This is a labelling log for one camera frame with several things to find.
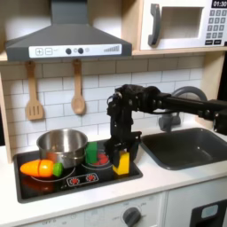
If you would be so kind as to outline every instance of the range hood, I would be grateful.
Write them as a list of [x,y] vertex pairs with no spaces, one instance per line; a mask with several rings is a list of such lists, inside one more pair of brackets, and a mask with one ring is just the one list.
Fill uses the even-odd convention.
[[5,44],[9,61],[130,56],[131,43],[88,22],[87,0],[51,0],[51,25]]

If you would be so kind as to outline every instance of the microwave door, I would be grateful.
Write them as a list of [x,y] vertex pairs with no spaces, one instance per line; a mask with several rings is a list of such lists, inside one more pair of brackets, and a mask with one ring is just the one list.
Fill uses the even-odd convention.
[[205,45],[208,0],[146,0],[141,50],[193,48]]

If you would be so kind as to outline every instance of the digital clock display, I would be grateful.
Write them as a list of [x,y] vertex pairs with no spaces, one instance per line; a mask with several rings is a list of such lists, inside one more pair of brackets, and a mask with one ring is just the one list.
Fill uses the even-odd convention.
[[227,1],[224,1],[224,0],[213,0],[212,8],[227,8]]

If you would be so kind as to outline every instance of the microwave keypad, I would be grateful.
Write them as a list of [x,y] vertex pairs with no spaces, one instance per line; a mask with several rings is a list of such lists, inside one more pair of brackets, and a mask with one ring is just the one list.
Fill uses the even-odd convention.
[[205,45],[220,45],[222,43],[227,10],[212,9],[209,16]]

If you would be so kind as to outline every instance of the cabinet door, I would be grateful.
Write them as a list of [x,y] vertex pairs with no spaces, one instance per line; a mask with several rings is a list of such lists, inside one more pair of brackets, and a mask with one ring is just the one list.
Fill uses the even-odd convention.
[[[227,178],[194,184],[168,193],[165,227],[189,227],[192,210],[227,199]],[[227,226],[225,216],[223,226]]]
[[144,0],[140,49],[205,46],[211,2],[212,0]]

